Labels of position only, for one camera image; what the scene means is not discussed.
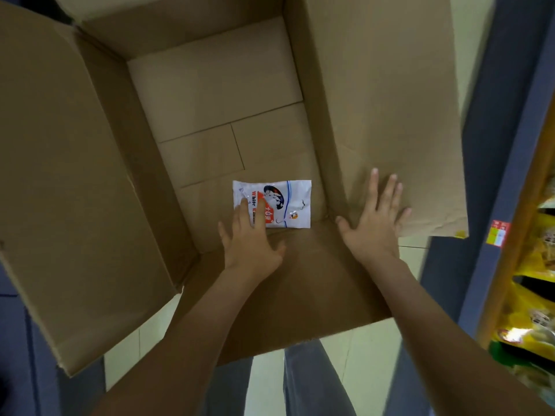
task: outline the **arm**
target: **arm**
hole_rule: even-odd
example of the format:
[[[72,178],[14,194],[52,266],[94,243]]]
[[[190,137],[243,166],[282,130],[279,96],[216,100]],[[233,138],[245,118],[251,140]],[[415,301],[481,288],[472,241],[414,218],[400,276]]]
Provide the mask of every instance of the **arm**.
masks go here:
[[[221,223],[218,229],[225,270],[191,311],[101,399],[93,416],[198,413],[235,317],[255,287],[281,265],[285,253],[283,245],[277,251],[271,249],[263,219],[251,227],[246,200],[235,209],[232,238]]]
[[[410,209],[399,214],[401,193],[402,185],[392,175],[379,196],[374,169],[357,229],[342,217],[337,225],[389,305],[436,414],[553,416],[543,400],[445,314],[399,259],[398,234],[410,214]]]

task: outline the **leg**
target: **leg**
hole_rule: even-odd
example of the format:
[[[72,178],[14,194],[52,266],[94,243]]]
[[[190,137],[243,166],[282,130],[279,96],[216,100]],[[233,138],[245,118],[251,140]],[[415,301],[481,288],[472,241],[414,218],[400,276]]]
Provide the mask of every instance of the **leg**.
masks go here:
[[[285,350],[283,390],[288,416],[356,416],[319,340]]]
[[[243,416],[253,358],[216,367],[206,392],[202,416]]]

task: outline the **forearm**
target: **forearm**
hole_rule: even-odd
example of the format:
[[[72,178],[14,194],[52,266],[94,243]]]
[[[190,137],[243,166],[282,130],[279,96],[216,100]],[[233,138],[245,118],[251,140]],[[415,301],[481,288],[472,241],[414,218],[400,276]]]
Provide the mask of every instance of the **forearm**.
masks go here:
[[[254,286],[224,271],[201,300],[105,396],[93,416],[194,415],[229,329]]]
[[[438,415],[552,415],[534,392],[482,350],[399,259],[368,271],[384,295]]]

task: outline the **cardboard box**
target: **cardboard box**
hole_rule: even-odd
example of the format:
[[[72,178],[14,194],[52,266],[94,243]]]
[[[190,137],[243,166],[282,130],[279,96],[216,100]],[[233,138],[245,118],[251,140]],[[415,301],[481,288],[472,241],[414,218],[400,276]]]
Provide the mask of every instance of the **cardboard box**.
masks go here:
[[[68,374],[208,289],[233,179],[311,179],[312,228],[221,363],[390,315],[332,222],[370,168],[404,235],[467,230],[448,0],[59,1],[79,27],[0,4],[0,252]]]

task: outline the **hand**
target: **hand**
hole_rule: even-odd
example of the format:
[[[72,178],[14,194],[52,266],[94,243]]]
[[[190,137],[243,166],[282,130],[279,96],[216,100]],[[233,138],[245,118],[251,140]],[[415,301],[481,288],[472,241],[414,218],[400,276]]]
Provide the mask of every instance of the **hand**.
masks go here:
[[[411,209],[404,209],[399,214],[403,185],[397,182],[397,175],[389,177],[381,195],[378,194],[379,180],[378,169],[372,169],[366,205],[356,229],[351,229],[343,217],[336,219],[343,241],[353,256],[367,267],[389,257],[399,258],[399,233],[411,213]]]
[[[231,238],[224,224],[218,222],[225,251],[225,269],[237,270],[256,284],[276,271],[285,256],[285,244],[279,244],[277,250],[268,244],[264,213],[260,212],[265,208],[266,202],[260,199],[257,206],[259,212],[252,227],[246,198],[242,199],[233,214]]]

